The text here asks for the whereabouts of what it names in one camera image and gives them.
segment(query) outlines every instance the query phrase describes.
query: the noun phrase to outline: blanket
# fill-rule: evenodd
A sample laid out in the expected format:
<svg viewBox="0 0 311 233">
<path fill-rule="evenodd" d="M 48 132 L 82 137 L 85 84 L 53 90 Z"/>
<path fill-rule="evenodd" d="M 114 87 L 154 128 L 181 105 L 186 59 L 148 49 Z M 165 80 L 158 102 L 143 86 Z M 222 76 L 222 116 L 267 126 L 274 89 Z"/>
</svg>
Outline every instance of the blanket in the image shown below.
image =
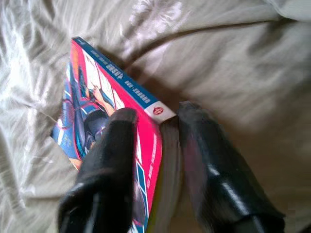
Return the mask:
<svg viewBox="0 0 311 233">
<path fill-rule="evenodd" d="M 311 219 L 308 0 L 3 0 L 0 232 L 56 232 L 77 171 L 51 139 L 70 38 L 81 36 L 169 107 L 209 109 L 286 232 Z M 184 189 L 171 232 L 200 232 Z"/>
</svg>

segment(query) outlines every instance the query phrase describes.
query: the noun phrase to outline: bed sheet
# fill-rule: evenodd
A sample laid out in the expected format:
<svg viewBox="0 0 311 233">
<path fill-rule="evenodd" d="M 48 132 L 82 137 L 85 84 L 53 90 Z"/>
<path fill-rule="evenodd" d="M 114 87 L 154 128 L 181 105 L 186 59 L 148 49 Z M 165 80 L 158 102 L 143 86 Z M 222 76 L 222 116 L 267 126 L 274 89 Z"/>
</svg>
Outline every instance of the bed sheet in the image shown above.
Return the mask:
<svg viewBox="0 0 311 233">
<path fill-rule="evenodd" d="M 81 36 L 176 109 L 208 108 L 286 217 L 311 219 L 307 0 L 1 1 L 0 232 L 55 232 L 76 170 L 50 138 Z M 200 232 L 182 193 L 172 232 Z"/>
</svg>

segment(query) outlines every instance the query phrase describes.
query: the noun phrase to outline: red logo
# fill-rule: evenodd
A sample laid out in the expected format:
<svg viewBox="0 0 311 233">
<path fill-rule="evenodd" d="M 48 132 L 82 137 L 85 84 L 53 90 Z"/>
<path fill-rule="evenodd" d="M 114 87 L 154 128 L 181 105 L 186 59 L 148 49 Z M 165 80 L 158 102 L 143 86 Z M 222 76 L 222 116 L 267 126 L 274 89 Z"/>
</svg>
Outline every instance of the red logo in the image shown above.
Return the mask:
<svg viewBox="0 0 311 233">
<path fill-rule="evenodd" d="M 161 113 L 163 113 L 164 109 L 162 107 L 156 107 L 154 108 L 154 114 L 155 115 L 160 115 Z"/>
</svg>

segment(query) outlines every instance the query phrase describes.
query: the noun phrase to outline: anime illustration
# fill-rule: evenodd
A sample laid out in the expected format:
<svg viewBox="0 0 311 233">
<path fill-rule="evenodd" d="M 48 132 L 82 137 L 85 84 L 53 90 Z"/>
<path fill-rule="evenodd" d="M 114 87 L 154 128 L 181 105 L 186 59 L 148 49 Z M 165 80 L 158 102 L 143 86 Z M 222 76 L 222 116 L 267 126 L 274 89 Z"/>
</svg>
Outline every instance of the anime illustration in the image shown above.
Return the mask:
<svg viewBox="0 0 311 233">
<path fill-rule="evenodd" d="M 70 77 L 74 77 L 72 67 Z M 94 143 L 102 136 L 109 116 L 115 112 L 113 101 L 97 86 L 89 89 L 79 68 L 79 78 L 70 78 L 69 89 L 72 97 L 74 140 L 80 159 L 69 158 L 74 166 L 79 169 L 83 158 L 92 148 Z M 84 109 L 92 107 L 87 114 Z M 133 220 L 137 225 L 143 225 L 146 217 L 143 194 L 137 181 L 134 181 L 134 206 Z"/>
<path fill-rule="evenodd" d="M 73 77 L 72 67 L 70 66 L 70 76 Z M 79 80 L 70 79 L 72 105 L 74 109 L 74 137 L 76 148 L 81 159 L 85 157 L 93 144 L 102 136 L 102 131 L 110 115 L 115 112 L 114 104 L 105 93 L 94 86 L 93 90 L 88 89 L 79 68 Z M 92 105 L 93 110 L 87 113 L 85 119 L 83 108 Z M 77 168 L 80 167 L 81 161 L 70 159 Z"/>
</svg>

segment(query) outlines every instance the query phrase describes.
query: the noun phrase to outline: cartoon character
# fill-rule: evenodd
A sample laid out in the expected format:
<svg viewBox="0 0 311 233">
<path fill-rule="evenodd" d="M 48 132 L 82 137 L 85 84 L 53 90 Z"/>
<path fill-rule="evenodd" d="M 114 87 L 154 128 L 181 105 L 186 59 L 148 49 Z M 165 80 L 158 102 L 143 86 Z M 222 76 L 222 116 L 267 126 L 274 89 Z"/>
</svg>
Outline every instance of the cartoon character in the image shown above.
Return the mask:
<svg viewBox="0 0 311 233">
<path fill-rule="evenodd" d="M 73 78 L 72 67 L 70 66 L 70 88 L 72 105 L 74 109 L 74 137 L 75 146 L 79 157 L 83 159 L 93 144 L 102 136 L 103 129 L 111 114 L 115 112 L 114 104 L 104 92 L 97 86 L 93 90 L 87 88 L 81 68 L 79 68 L 78 81 Z M 94 105 L 95 110 L 87 113 L 83 119 L 82 108 L 87 105 Z M 77 169 L 82 161 L 70 159 Z"/>
</svg>

